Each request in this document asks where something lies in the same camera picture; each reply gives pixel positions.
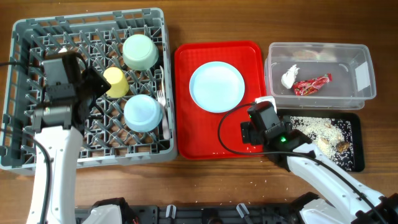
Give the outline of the yellow plastic cup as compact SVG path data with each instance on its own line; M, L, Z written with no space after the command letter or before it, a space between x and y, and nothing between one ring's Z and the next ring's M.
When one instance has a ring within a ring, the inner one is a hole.
M110 98L120 98L127 94L129 85L124 72L118 67L109 67L103 73L111 88L106 92Z

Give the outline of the red snack wrapper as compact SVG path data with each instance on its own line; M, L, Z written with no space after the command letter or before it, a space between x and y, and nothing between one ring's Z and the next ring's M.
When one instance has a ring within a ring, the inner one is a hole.
M316 93L319 89L322 88L323 85L331 81L332 74L327 73L326 75L310 80L295 82L292 88L297 96L307 96Z

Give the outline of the green bowl with leftovers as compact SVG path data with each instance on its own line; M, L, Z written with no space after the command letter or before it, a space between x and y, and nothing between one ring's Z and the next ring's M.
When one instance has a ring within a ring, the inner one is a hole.
M147 70L158 61L159 50L155 43L144 34L134 34L123 43L124 63L133 70Z

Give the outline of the white tissue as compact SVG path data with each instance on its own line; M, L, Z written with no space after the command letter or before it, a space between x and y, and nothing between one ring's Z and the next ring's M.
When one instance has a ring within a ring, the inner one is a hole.
M281 83L286 89L291 89L299 72L297 65L291 66L281 77Z

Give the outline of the light blue plate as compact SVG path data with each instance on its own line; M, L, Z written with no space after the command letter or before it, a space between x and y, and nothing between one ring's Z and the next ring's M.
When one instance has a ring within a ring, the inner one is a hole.
M242 101L245 90L244 78L239 70L220 61L199 66L189 81L192 100L210 113L232 110Z

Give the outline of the white plastic spoon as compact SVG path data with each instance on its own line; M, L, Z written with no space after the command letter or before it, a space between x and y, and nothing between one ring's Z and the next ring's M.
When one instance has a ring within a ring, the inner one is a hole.
M164 68L162 66L160 66L160 71L161 71L161 90L164 91L165 90L165 72L164 72Z

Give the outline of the white plastic fork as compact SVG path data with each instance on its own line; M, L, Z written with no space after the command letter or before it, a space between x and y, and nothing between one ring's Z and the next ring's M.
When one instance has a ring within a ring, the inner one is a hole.
M165 110L166 99L165 99L165 96L164 96L162 90L157 90L157 101L161 105L161 109L162 109L162 132L163 132L163 137L164 137L164 139L170 139L169 123L167 121L167 114L166 114L166 110Z

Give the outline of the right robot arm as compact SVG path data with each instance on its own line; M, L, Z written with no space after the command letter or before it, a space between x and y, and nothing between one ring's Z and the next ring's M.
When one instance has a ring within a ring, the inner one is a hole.
M278 117L271 102L251 103L247 112L262 153L321 194L299 205L304 223L397 223L397 194L386 197L349 175Z

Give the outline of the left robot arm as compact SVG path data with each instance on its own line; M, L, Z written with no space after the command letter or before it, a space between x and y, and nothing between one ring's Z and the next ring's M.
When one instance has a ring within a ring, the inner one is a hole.
M85 121L104 117L96 101L111 85L77 52L48 55L42 65L46 84L32 115L37 155L27 222L74 223Z

